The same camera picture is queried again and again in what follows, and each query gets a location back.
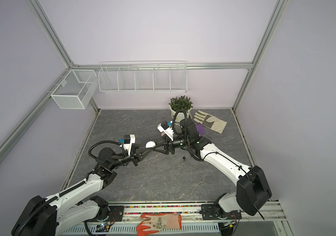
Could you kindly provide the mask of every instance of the white mesh basket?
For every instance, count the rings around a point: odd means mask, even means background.
[[[107,65],[98,73],[102,92],[186,92],[186,66],[125,66]]]
[[[61,109],[85,109],[98,86],[94,70],[72,69],[51,97]]]

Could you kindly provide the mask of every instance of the purple disc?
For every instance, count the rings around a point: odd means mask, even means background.
[[[196,129],[199,135],[203,135],[205,133],[205,127],[201,123],[196,124]]]

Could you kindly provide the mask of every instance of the robotic arm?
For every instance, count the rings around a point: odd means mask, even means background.
[[[176,148],[187,150],[197,161],[211,163],[237,186],[236,194],[221,195],[214,202],[213,213],[202,212],[203,215],[207,213],[225,219],[235,210],[255,215],[272,196],[262,169],[258,166],[251,168],[219,150],[210,140],[198,134],[191,119],[185,118],[180,126],[181,133],[178,133],[172,122],[161,123],[158,129],[165,135],[145,145],[136,144],[134,135],[125,135],[120,142],[102,141],[93,145],[88,153],[96,160],[96,167],[82,181],[66,190],[46,198],[36,196],[31,199],[16,222],[12,235],[59,235],[89,219],[104,221],[108,225],[112,213],[104,199],[95,196],[85,203],[81,200],[108,186],[117,175],[114,169],[131,162],[137,166],[152,151],[174,154]],[[92,149],[103,143],[119,145],[122,153],[116,154],[111,148],[103,148],[98,157],[94,156]]]

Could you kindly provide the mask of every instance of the gray table surface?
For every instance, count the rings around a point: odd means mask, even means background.
[[[201,111],[227,121],[222,134],[205,128],[204,136],[231,157],[251,165],[232,111]],[[161,136],[157,125],[169,120],[170,115],[170,110],[102,110],[70,185],[81,181],[95,166],[95,160],[87,154],[90,146],[102,140],[117,141],[127,134],[134,134],[139,144],[157,140]],[[104,147],[111,147],[116,153],[121,152],[113,144],[104,144],[96,147],[92,153],[97,156]],[[130,163],[115,172],[118,175],[114,181],[91,196],[98,195],[107,201],[214,201],[225,192],[236,191],[236,186],[217,168],[207,162],[194,160],[181,149],[176,149],[174,155],[152,152],[137,167]]]

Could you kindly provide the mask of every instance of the potted plant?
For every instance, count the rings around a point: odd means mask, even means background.
[[[181,97],[176,97],[176,98],[171,98],[171,102],[169,103],[170,105],[170,110],[171,110],[171,114],[172,114],[172,120],[173,117],[176,113],[176,111],[183,109],[185,111],[187,111],[187,117],[191,117],[190,115],[190,110],[193,108],[192,106],[192,102],[190,101],[190,98],[185,97],[185,96],[181,96]],[[179,114],[177,114],[176,116],[176,120],[173,120],[173,122],[180,122],[181,120],[185,119],[184,117],[184,113],[180,112]]]

